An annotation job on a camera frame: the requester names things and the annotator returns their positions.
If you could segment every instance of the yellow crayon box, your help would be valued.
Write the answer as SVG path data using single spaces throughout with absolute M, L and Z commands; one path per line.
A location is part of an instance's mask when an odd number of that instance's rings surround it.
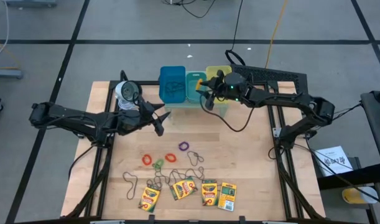
M 223 182 L 221 184 L 218 208 L 231 211 L 231 212 L 234 211 L 236 191 L 237 191 L 236 185 L 227 184 Z
M 195 182 L 192 177 L 188 177 L 170 186 L 170 191 L 172 192 L 173 198 L 175 200 L 182 199 L 196 192 L 197 190 L 198 189 L 195 186 Z
M 147 212 L 153 212 L 158 201 L 160 190 L 146 187 L 141 195 L 139 208 Z
M 218 203 L 217 181 L 202 181 L 202 205 L 213 206 Z

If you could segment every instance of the concrete floor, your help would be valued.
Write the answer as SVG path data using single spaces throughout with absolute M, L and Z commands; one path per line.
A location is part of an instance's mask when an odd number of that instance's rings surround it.
M 270 39 L 283 0 L 244 1 L 237 39 Z M 209 1 L 189 10 L 202 14 Z M 59 0 L 53 9 L 10 8 L 10 38 L 70 40 L 83 0 Z M 380 40 L 380 0 L 359 1 L 375 39 Z M 232 39 L 239 1 L 216 1 L 203 19 L 181 7 L 158 0 L 90 0 L 78 39 Z M 5 10 L 0 3 L 0 39 L 5 38 Z M 367 40 L 351 1 L 291 0 L 277 31 L 286 40 Z M 64 44 L 11 44 L 7 49 L 21 62 L 21 80 L 0 79 L 0 223 L 6 220 L 37 130 L 28 122 L 31 104 L 48 101 L 67 51 Z M 117 80 L 124 69 L 130 79 L 157 80 L 164 65 L 204 70 L 226 65 L 229 44 L 77 44 L 57 103 L 84 110 L 91 83 Z M 268 45 L 237 44 L 235 51 L 247 64 L 263 67 Z M 0 66 L 13 66 L 7 54 Z M 274 45 L 269 68 L 306 73 L 311 95 L 322 96 L 338 110 L 358 103 L 359 95 L 380 90 L 380 64 L 366 45 Z M 66 131 L 47 131 L 25 192 L 17 222 L 58 218 L 67 187 L 67 173 L 77 138 Z M 361 108 L 322 128 L 311 141 L 315 149 L 341 145 L 362 166 L 380 163 L 378 151 Z M 380 209 L 376 207 L 380 218 Z M 368 222 L 364 211 L 325 203 L 333 220 Z

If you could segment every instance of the white paper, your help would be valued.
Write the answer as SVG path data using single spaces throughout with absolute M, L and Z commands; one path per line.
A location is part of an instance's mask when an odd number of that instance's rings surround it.
M 320 150 L 315 151 L 315 154 L 319 159 L 321 159 L 329 168 L 331 168 L 337 174 L 341 174 L 341 173 L 349 172 L 353 170 L 341 146 L 332 147 L 328 149 L 320 149 Z M 325 177 L 333 175 L 324 164 L 322 164 L 320 161 L 317 161 L 317 162 L 318 162 L 318 165 L 320 165 L 322 174 Z

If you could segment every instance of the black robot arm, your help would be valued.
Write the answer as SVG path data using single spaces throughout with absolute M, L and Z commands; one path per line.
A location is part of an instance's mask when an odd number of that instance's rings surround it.
M 222 71 L 217 77 L 201 82 L 211 91 L 199 91 L 206 98 L 205 107 L 213 109 L 215 98 L 236 100 L 249 108 L 262 106 L 285 106 L 300 109 L 305 117 L 292 126 L 277 129 L 276 137 L 281 146 L 292 148 L 296 137 L 315 126 L 326 126 L 332 123 L 335 106 L 321 97 L 312 97 L 305 93 L 282 94 L 269 93 L 255 88 L 251 82 L 238 73 L 224 76 Z
M 154 119 L 154 112 L 164 104 L 145 102 L 138 97 L 138 110 L 122 110 L 117 112 L 89 113 L 73 110 L 51 102 L 33 104 L 29 121 L 35 128 L 63 128 L 77 136 L 84 136 L 95 146 L 104 147 L 108 136 L 113 133 L 127 135 L 153 124 L 158 136 L 163 135 L 162 122 L 169 113 Z

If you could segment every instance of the blue plastic bin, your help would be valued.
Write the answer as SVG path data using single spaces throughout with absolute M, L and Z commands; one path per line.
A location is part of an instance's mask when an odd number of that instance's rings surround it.
M 184 66 L 160 68 L 159 98 L 164 103 L 183 103 L 185 101 Z
M 188 101 L 191 103 L 199 103 L 200 102 L 200 94 L 195 91 L 195 87 L 197 86 L 198 80 L 202 79 L 206 81 L 206 73 L 205 72 L 188 72 L 185 77 L 185 89 Z M 199 90 L 205 90 L 205 86 L 200 86 Z

